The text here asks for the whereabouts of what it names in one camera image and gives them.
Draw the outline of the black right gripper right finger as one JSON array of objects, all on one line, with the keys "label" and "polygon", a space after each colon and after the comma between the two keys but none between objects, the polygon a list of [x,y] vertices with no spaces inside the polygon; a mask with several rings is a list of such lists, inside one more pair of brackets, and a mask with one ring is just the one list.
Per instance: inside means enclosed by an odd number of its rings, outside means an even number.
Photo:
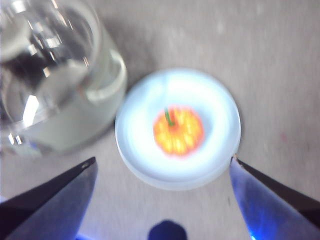
[{"label": "black right gripper right finger", "polygon": [[233,155],[233,192],[252,240],[318,240],[320,202]]}]

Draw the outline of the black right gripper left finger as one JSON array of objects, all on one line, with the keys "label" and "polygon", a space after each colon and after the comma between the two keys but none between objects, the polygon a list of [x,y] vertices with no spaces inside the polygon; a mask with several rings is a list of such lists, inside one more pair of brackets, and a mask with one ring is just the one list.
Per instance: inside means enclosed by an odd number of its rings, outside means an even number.
[{"label": "black right gripper left finger", "polygon": [[2,240],[77,240],[91,201],[95,157],[0,204]]}]

